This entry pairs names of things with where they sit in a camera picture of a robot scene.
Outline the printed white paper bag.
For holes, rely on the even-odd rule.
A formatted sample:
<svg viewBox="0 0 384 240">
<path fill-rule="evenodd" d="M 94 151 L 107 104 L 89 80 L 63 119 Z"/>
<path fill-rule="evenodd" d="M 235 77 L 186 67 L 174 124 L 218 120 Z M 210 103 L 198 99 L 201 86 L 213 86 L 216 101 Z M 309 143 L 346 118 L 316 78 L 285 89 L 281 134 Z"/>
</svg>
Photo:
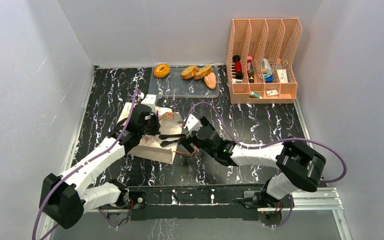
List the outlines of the printed white paper bag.
<svg viewBox="0 0 384 240">
<path fill-rule="evenodd" d="M 151 161 L 172 164 L 175 156 L 192 157 L 195 155 L 186 150 L 178 150 L 180 143 L 175 143 L 167 147 L 161 147 L 162 141 L 172 141 L 180 138 L 159 139 L 159 135 L 183 134 L 183 119 L 178 112 L 173 112 L 167 107 L 156 107 L 156 114 L 160 123 L 160 134 L 156 136 L 144 136 L 139 145 L 134 147 L 128 154 L 134 157 L 148 159 Z"/>
</svg>

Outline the clear plastic tray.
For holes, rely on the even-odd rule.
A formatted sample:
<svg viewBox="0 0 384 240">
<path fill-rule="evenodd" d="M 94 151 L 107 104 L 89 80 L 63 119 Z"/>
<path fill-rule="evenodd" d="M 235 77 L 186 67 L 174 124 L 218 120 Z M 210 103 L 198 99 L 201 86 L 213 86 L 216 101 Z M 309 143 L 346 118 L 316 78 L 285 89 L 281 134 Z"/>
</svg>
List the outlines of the clear plastic tray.
<svg viewBox="0 0 384 240">
<path fill-rule="evenodd" d="M 170 72 L 163 78 L 157 78 L 152 73 L 148 93 L 160 98 L 216 98 L 219 96 L 219 83 L 211 89 L 203 79 L 182 79 L 181 73 L 186 68 L 186 65 L 171 65 Z"/>
</svg>

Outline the orange fake bagel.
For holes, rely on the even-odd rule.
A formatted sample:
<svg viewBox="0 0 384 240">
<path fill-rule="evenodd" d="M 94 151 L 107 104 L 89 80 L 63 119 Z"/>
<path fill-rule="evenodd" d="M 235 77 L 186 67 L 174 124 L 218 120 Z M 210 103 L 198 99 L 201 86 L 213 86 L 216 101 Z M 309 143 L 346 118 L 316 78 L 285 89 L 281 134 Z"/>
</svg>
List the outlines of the orange fake bagel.
<svg viewBox="0 0 384 240">
<path fill-rule="evenodd" d="M 170 73 L 170 66 L 166 63 L 161 63 L 157 65 L 154 70 L 153 74 L 156 78 L 164 78 Z"/>
</svg>

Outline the oval brown fake bread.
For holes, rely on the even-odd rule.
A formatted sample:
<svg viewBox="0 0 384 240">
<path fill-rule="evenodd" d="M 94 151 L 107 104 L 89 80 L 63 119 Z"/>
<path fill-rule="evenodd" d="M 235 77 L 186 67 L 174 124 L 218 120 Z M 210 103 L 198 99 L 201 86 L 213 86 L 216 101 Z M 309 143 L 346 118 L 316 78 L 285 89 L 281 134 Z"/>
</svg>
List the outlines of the oval brown fake bread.
<svg viewBox="0 0 384 240">
<path fill-rule="evenodd" d="M 206 86 L 209 89 L 213 90 L 213 89 L 216 88 L 216 86 L 217 86 L 217 76 L 213 72 L 209 73 L 203 79 L 204 79 L 204 82 L 205 82 Z"/>
</svg>

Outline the yellow fake bread slice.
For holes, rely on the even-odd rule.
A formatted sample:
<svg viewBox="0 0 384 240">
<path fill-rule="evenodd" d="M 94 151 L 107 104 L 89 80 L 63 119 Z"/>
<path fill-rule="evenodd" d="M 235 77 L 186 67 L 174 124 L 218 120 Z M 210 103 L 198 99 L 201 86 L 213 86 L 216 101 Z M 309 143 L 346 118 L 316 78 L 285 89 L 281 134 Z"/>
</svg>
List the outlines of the yellow fake bread slice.
<svg viewBox="0 0 384 240">
<path fill-rule="evenodd" d="M 202 67 L 201 69 L 199 69 L 195 75 L 193 76 L 193 79 L 194 80 L 200 80 L 200 79 L 203 79 L 204 77 L 208 76 L 209 74 L 211 74 L 213 72 L 213 67 L 212 65 L 206 65 L 204 67 Z"/>
</svg>

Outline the round brown fake bread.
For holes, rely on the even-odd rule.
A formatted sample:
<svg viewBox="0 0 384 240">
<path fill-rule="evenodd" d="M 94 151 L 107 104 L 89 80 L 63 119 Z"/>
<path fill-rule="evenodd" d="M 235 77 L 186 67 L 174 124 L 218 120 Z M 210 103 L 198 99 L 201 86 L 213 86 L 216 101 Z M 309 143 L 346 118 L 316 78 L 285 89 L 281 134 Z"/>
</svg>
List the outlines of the round brown fake bread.
<svg viewBox="0 0 384 240">
<path fill-rule="evenodd" d="M 191 79 L 198 71 L 199 69 L 196 65 L 188 66 L 181 72 L 181 78 L 183 80 Z"/>
</svg>

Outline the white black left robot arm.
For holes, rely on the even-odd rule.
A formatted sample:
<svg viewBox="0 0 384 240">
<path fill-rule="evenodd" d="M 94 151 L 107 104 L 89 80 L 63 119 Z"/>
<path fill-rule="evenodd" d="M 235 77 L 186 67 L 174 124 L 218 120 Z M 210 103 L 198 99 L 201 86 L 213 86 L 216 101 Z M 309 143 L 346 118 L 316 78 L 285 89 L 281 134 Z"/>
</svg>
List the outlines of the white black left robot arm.
<svg viewBox="0 0 384 240">
<path fill-rule="evenodd" d="M 73 227 L 84 213 L 104 205 L 124 208 L 128 187 L 111 180 L 89 185 L 110 165 L 126 155 L 172 164 L 178 144 L 163 145 L 161 137 L 178 139 L 182 118 L 170 108 L 128 102 L 118 123 L 91 153 L 68 170 L 49 174 L 43 181 L 39 207 L 62 228 Z"/>
</svg>

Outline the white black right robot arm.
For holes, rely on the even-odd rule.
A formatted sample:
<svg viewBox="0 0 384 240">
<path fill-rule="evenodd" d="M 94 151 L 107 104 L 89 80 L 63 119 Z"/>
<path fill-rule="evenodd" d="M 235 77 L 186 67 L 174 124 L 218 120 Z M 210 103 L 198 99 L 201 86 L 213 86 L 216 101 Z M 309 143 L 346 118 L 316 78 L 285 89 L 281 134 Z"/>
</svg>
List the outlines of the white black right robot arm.
<svg viewBox="0 0 384 240">
<path fill-rule="evenodd" d="M 223 139 L 205 117 L 189 119 L 181 133 L 161 134 L 162 146 L 181 144 L 189 153 L 202 150 L 226 167 L 245 165 L 276 168 L 279 174 L 264 183 L 260 193 L 245 196 L 247 208 L 275 207 L 285 196 L 297 191 L 316 192 L 326 158 L 306 144 L 305 139 L 286 139 L 268 147 Z"/>
</svg>

